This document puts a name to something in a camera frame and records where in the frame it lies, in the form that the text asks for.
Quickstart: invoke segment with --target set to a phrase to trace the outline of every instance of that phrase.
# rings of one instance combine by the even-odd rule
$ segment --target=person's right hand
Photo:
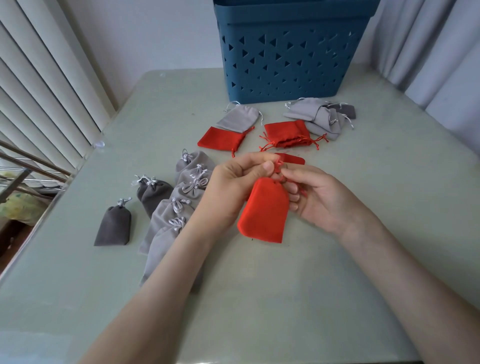
[[[338,239],[348,238],[365,229],[377,217],[342,182],[314,166],[286,163],[282,174],[291,181],[300,183],[307,197],[299,194],[290,198],[290,210],[300,217],[332,233]],[[298,186],[287,182],[285,189],[298,194]]]

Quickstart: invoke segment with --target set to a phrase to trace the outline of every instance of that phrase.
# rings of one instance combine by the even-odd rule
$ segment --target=person's right arm
[[[382,222],[340,181],[312,166],[288,164],[299,182],[290,209],[334,234],[400,320],[423,361],[480,363],[480,313],[408,253]],[[297,194],[295,184],[286,189]]]

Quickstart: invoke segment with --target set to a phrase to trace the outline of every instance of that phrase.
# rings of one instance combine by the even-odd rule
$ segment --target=tabletop
[[[376,72],[352,65],[336,97],[357,109],[336,141],[281,150],[333,174],[430,271],[480,307],[478,157]],[[0,286],[0,362],[74,363],[139,289],[148,226],[134,198],[131,241],[94,247],[134,174],[173,184],[183,148],[223,117],[222,69],[146,73]],[[258,104],[264,123],[284,102]],[[238,153],[258,151],[258,121]],[[216,162],[230,152],[204,149]],[[206,261],[182,325],[179,363],[371,363],[418,353],[380,294],[328,234],[289,215],[282,244],[236,228]]]

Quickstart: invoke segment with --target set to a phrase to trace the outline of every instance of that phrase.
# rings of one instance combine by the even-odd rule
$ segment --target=curtain
[[[0,139],[74,171],[114,113],[57,1],[0,1]]]
[[[480,155],[480,1],[382,1],[372,66]]]

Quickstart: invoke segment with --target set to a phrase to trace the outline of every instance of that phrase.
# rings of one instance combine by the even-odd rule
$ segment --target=person's left arm
[[[271,176],[271,153],[248,153],[218,165],[190,220],[139,292],[80,360],[89,363],[171,362],[193,281],[215,241],[235,222],[253,184]],[[291,195],[292,201],[298,195]]]

